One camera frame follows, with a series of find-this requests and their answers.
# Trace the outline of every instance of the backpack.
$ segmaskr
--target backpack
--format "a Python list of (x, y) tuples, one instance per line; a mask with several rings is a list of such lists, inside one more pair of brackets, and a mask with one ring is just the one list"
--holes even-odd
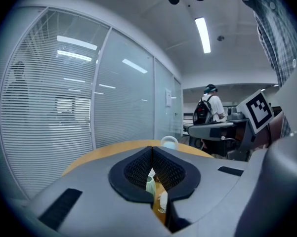
[(207, 100), (200, 100), (198, 103), (198, 106), (193, 114), (193, 124), (205, 124), (213, 121), (213, 114), (212, 114), (212, 108), (211, 104), (209, 103), (209, 100), (213, 97), (211, 95)]

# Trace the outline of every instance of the black slot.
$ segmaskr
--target black slot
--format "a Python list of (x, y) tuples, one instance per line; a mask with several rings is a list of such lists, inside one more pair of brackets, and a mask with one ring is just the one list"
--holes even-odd
[(60, 197), (39, 217), (48, 227), (57, 230), (83, 192), (67, 189)]
[(234, 176), (241, 176), (243, 174), (243, 172), (244, 172), (241, 169), (229, 168), (229, 167), (225, 167), (225, 166), (222, 166), (222, 167), (218, 168), (218, 171), (221, 171), (221, 172), (224, 172), (224, 173), (227, 173), (227, 174), (231, 174), (231, 175), (234, 175)]

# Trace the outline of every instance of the black mesh vent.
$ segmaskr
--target black mesh vent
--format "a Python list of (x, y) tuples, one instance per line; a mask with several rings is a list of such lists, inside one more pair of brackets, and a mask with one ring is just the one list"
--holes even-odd
[(124, 169), (128, 181), (142, 189), (146, 189), (147, 176), (152, 168), (152, 154), (148, 151), (130, 162)]
[(48, 227), (57, 230), (82, 193), (75, 189), (65, 190), (46, 212), (39, 217), (39, 220)]
[(153, 155), (153, 169), (166, 191), (179, 184), (185, 177), (185, 170), (157, 151)]

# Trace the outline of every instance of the door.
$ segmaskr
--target door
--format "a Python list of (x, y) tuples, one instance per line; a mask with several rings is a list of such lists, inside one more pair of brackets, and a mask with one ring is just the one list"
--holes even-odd
[(181, 133), (183, 130), (183, 119), (182, 119), (182, 101), (181, 101), (181, 85), (180, 83), (174, 79), (174, 96), (173, 99), (173, 108), (174, 108), (174, 116), (173, 116), (173, 131), (174, 136), (177, 140), (180, 140)]

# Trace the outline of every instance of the person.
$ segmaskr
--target person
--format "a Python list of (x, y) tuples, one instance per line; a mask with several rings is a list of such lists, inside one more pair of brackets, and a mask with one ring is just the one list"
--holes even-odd
[[(283, 0), (242, 1), (254, 11), (259, 40), (282, 87), (297, 67), (297, 20)], [(270, 122), (270, 133), (265, 127), (257, 134), (255, 147), (290, 133), (289, 123), (281, 112)], [(242, 140), (243, 136), (244, 131), (238, 130), (236, 139)]]
[(203, 96), (201, 100), (209, 101), (211, 104), (211, 114), (212, 114), (212, 121), (219, 122), (223, 121), (225, 117), (223, 104), (220, 100), (220, 98), (217, 96), (217, 87), (213, 84), (207, 85), (207, 87), (204, 90), (204, 93), (206, 96)]

